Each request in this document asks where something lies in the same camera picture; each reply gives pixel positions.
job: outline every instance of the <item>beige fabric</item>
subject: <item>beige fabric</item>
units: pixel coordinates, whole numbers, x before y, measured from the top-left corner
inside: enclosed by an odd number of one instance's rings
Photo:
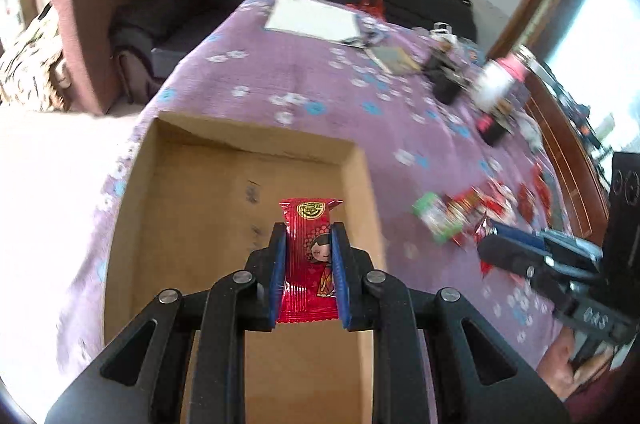
[[[58,14],[52,7],[43,19],[33,20],[0,58],[2,105],[37,112],[68,110],[68,102],[50,73],[61,55]]]

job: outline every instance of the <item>triangular cutout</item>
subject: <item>triangular cutout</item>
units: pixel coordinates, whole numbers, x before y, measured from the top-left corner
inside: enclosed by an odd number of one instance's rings
[[[476,327],[471,320],[462,320],[462,329],[465,332],[466,342],[471,349],[476,372],[478,372],[482,385],[490,386],[516,375],[515,367],[492,345],[482,330]]]
[[[155,330],[155,321],[146,322],[124,345],[123,349],[103,366],[100,374],[104,378],[114,380],[124,386],[135,385]]]

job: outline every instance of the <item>candy packet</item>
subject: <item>candy packet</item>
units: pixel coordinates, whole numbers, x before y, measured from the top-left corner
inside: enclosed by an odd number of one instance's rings
[[[329,211],[335,198],[287,198],[287,263],[279,323],[338,318],[332,271]]]

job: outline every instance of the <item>white paper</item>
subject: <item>white paper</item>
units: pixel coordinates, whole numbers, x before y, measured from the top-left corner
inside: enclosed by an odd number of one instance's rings
[[[315,0],[276,0],[264,27],[335,43],[360,37],[354,11]]]

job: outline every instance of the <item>brown wooden furniture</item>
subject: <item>brown wooden furniture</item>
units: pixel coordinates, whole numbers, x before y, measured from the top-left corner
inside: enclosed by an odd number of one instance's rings
[[[530,74],[526,85],[531,98],[525,108],[542,130],[545,150],[556,170],[574,236],[602,245],[609,207],[591,160],[542,80]]]

